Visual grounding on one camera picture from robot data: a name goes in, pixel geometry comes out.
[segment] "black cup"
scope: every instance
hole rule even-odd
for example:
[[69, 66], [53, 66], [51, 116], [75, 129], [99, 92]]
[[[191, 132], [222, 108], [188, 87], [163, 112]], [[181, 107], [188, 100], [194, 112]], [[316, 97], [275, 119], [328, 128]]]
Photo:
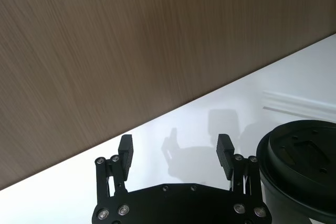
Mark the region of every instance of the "black cup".
[[273, 224], [336, 223], [336, 124], [283, 124], [262, 138], [257, 157]]

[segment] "white molding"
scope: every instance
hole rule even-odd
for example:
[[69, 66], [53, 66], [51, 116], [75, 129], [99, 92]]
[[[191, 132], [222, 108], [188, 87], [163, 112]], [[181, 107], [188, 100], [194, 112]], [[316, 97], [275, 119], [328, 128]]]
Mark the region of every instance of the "white molding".
[[263, 91], [263, 109], [307, 119], [336, 122], [336, 105], [289, 94]]

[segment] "screw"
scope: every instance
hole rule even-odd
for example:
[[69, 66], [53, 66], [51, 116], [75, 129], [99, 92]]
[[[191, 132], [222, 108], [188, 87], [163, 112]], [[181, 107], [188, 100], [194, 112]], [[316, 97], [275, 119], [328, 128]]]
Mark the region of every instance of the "screw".
[[233, 206], [233, 208], [235, 209], [236, 213], [238, 214], [244, 214], [245, 213], [245, 207], [243, 204], [235, 204]]
[[130, 208], [127, 205], [121, 205], [118, 208], [118, 214], [119, 215], [126, 215], [130, 211]]
[[119, 160], [119, 156], [117, 156], [117, 155], [116, 155], [116, 156], [113, 156], [113, 158], [112, 158], [112, 161], [113, 161], [113, 162], [116, 162], [116, 161], [118, 161], [118, 160]]
[[100, 157], [98, 160], [97, 160], [97, 164], [102, 164], [104, 163], [104, 158]]
[[109, 215], [109, 212], [104, 209], [104, 210], [101, 210], [99, 213], [98, 213], [98, 219], [100, 220], [104, 220], [107, 218], [107, 216]]
[[254, 209], [254, 213], [256, 214], [256, 216], [258, 217], [266, 217], [266, 211], [264, 210], [263, 207], [256, 207]]
[[242, 160], [243, 159], [243, 156], [239, 155], [239, 154], [236, 154], [235, 155], [235, 159], [236, 160]]
[[250, 160], [254, 163], [258, 162], [258, 159], [255, 156], [250, 157]]

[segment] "white surface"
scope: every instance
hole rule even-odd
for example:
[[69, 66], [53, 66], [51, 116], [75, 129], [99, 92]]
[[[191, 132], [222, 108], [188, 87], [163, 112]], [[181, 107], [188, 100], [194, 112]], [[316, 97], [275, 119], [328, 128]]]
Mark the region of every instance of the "white surface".
[[[236, 152], [248, 156], [275, 126], [305, 119], [263, 109], [264, 91], [332, 105], [335, 55], [333, 35], [130, 130], [134, 156], [128, 191], [181, 182], [228, 189], [215, 152], [218, 134], [229, 134]], [[119, 140], [115, 137], [0, 191], [1, 223], [91, 223], [96, 206], [94, 160], [116, 154]]]

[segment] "wooden panel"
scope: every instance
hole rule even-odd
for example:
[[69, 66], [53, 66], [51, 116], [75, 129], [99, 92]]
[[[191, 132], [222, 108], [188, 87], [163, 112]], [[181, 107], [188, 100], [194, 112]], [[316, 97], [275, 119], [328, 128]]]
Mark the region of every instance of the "wooden panel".
[[0, 8], [0, 188], [336, 31], [336, 0]]

